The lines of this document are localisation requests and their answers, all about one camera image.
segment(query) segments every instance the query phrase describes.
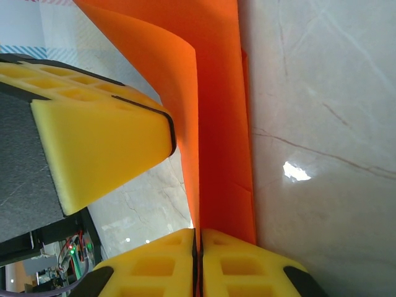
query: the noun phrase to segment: marble surface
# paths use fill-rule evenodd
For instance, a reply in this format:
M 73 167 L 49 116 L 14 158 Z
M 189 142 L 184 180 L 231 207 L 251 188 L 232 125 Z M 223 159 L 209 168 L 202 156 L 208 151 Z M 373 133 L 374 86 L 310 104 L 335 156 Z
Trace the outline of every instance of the marble surface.
M 396 2 L 240 1 L 259 244 L 395 296 Z

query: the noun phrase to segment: yellow foam pad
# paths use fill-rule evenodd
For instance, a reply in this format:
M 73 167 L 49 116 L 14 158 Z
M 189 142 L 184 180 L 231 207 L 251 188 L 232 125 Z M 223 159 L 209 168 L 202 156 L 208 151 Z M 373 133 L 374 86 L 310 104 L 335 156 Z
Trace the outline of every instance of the yellow foam pad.
M 174 150 L 169 112 L 131 87 L 29 63 L 0 63 L 0 82 L 50 99 L 31 108 L 66 215 Z
M 205 297 L 300 297 L 283 271 L 299 263 L 214 230 L 203 230 Z
M 114 269 L 99 297 L 191 297 L 193 241 L 183 229 L 99 263 Z

